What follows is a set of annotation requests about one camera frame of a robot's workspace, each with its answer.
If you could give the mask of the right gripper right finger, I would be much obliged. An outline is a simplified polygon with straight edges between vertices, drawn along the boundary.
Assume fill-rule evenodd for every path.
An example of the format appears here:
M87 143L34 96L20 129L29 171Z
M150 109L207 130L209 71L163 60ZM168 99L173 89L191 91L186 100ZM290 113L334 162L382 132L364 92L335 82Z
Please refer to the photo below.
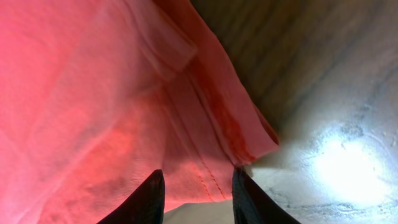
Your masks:
M300 224L276 204L242 167L236 167L232 179L235 224Z

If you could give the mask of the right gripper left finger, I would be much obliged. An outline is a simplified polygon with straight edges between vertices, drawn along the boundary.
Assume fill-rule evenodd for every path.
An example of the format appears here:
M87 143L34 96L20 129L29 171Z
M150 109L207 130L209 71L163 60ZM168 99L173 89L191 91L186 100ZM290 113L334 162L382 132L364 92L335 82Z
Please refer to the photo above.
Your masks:
M98 224L163 224L165 207L165 180L157 169Z

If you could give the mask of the coral red t-shirt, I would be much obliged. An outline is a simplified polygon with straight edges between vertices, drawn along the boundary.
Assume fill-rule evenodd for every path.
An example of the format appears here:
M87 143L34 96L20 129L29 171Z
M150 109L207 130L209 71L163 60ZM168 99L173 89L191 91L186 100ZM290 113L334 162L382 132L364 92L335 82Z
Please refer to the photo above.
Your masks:
M189 1L1 2L1 222L96 223L154 170L231 198L278 139Z

